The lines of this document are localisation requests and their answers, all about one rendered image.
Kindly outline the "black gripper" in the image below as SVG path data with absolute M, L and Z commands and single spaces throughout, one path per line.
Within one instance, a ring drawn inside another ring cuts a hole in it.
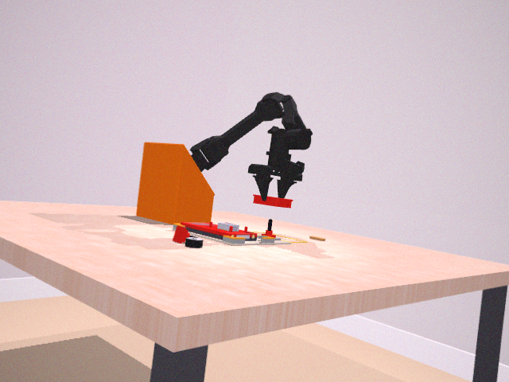
M 295 176 L 294 174 L 286 173 L 279 167 L 274 169 L 274 163 L 278 156 L 287 160 L 291 158 L 291 154 L 289 154 L 288 150 L 270 148 L 270 151 L 267 151 L 266 155 L 269 155 L 268 165 L 250 164 L 248 173 L 256 174 L 256 176 L 253 175 L 253 177 L 256 180 L 263 201 L 266 201 L 269 184 L 274 179 L 270 177 L 270 175 L 279 176 L 281 179 L 277 179 L 278 198 L 285 198 L 290 186 L 297 183 L 296 181 L 302 181 L 303 175 L 300 173 L 298 176 Z

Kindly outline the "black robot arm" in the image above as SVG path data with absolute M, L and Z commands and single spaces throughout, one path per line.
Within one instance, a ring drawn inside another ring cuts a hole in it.
M 285 129 L 273 126 L 267 131 L 268 134 L 272 134 L 270 148 L 307 150 L 310 147 L 313 133 L 305 127 L 301 120 L 293 97 L 275 92 L 263 96 L 251 114 L 224 134 L 206 138 L 204 141 L 192 146 L 190 149 L 193 153 L 191 155 L 192 159 L 200 169 L 200 172 L 204 169 L 209 170 L 219 163 L 223 157 L 228 155 L 228 149 L 233 143 L 260 123 L 274 119 L 282 119 L 282 125 Z M 274 163 L 274 169 L 279 167 L 286 173 L 294 174 L 295 176 L 304 172 L 305 163 L 299 161 L 295 163 L 290 160 L 291 158 L 287 160 L 278 156 Z

